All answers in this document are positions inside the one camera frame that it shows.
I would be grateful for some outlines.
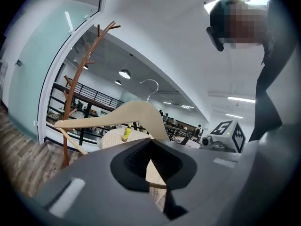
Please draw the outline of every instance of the railing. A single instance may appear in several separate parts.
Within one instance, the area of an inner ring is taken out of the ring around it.
[[[70,89],[70,85],[68,83],[66,84],[66,88]],[[116,100],[81,83],[76,84],[75,92],[109,107],[113,107],[115,109],[124,104],[124,102],[120,100]]]
[[[64,92],[64,90],[66,90],[66,92],[68,93],[69,92],[69,89],[62,86],[62,85],[59,85],[57,83],[54,83],[53,84],[53,89],[56,89],[56,90],[59,90],[61,91],[62,93]],[[78,99],[79,101],[81,102],[85,102],[87,103],[87,107],[84,108],[84,109],[81,109],[81,108],[78,108],[77,106],[75,105],[72,105],[71,108],[72,110],[73,109],[77,109],[78,112],[81,112],[84,114],[84,118],[88,118],[88,117],[97,117],[98,115],[94,114],[94,113],[91,113],[90,112],[90,109],[91,109],[91,106],[96,106],[98,108],[101,108],[103,110],[106,110],[107,112],[102,112],[102,114],[107,114],[109,112],[112,112],[115,108],[113,108],[110,103],[103,103],[103,102],[100,102],[100,101],[96,101],[96,100],[93,100],[91,99],[91,97],[86,97],[83,95],[83,93],[78,93],[77,91],[74,93],[74,98]],[[49,103],[48,103],[48,109],[51,110],[51,111],[54,111],[58,114],[51,114],[51,113],[48,113],[47,114],[47,126],[60,132],[60,130],[54,128],[52,125],[58,121],[58,120],[62,120],[63,119],[63,116],[64,116],[64,110],[60,110],[60,109],[57,109],[57,108],[54,108],[53,106],[51,106],[51,101],[52,100],[55,100],[59,103],[62,104],[62,107],[65,107],[65,101],[63,100],[60,100],[56,97],[54,97],[53,95],[50,96],[49,98]],[[111,102],[114,101],[114,104],[118,107],[121,105],[121,103],[115,103],[115,101],[118,101],[114,98],[111,98]],[[74,120],[74,119],[77,119],[75,117],[73,117],[72,115],[69,116],[70,119]],[[132,126],[132,128],[134,128],[135,130],[145,130],[144,128],[142,127],[138,127],[136,126],[136,122],[133,123],[134,125]],[[75,139],[78,139],[79,140],[79,145],[82,145],[83,142],[89,142],[89,143],[92,143],[92,144],[97,144],[97,142],[95,141],[98,141],[100,138],[103,137],[103,133],[104,132],[107,132],[111,129],[114,129],[116,127],[95,127],[95,129],[97,129],[96,131],[91,129],[91,128],[82,128],[82,129],[75,129],[75,130],[71,130],[69,131],[69,135],[70,137],[72,138],[75,138]]]

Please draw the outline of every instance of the hair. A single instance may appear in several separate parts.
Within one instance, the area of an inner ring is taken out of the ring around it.
[[[243,2],[243,0],[219,0],[210,12],[210,27],[218,33],[225,33],[225,15],[228,5]]]

